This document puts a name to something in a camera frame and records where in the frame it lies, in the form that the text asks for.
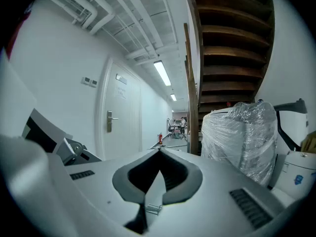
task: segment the paper notice on door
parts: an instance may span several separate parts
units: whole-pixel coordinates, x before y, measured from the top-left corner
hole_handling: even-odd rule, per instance
[[[126,99],[126,84],[117,81],[114,90],[114,96],[122,99]]]

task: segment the vent grille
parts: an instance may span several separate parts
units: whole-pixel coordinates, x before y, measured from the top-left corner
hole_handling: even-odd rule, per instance
[[[94,172],[91,171],[91,170],[87,170],[87,171],[84,171],[84,172],[71,174],[70,177],[73,180],[77,180],[77,179],[84,178],[84,177],[91,176],[91,175],[94,175]]]
[[[234,190],[230,195],[255,229],[272,220],[272,217],[245,190]]]

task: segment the baseboard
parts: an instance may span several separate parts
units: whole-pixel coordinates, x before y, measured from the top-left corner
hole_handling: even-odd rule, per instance
[[[169,134],[171,134],[171,132],[169,132],[166,136],[164,136],[163,138],[162,138],[162,140],[164,140]],[[159,144],[159,141],[156,143],[156,144],[154,144],[151,148],[149,148],[149,149],[154,149],[155,148],[155,146],[157,146]]]

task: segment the wooden staircase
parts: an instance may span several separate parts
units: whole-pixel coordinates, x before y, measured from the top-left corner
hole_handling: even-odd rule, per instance
[[[227,102],[252,102],[274,39],[272,0],[190,0],[200,51],[198,124]]]

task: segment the door frame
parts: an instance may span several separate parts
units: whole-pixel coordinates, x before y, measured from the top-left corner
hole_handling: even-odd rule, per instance
[[[122,63],[120,60],[115,59],[113,57],[109,57],[105,62],[104,69],[100,76],[100,82],[98,87],[97,93],[97,100],[96,100],[96,108],[95,108],[95,146],[96,146],[96,156],[99,157],[101,160],[106,160],[105,156],[105,97],[108,90],[110,74],[112,71],[113,64],[118,65],[120,68],[125,70],[129,75],[134,77],[136,80],[142,84],[142,80],[140,77],[135,74],[126,64]],[[142,151],[142,87],[140,86],[140,122],[139,122],[139,151]]]

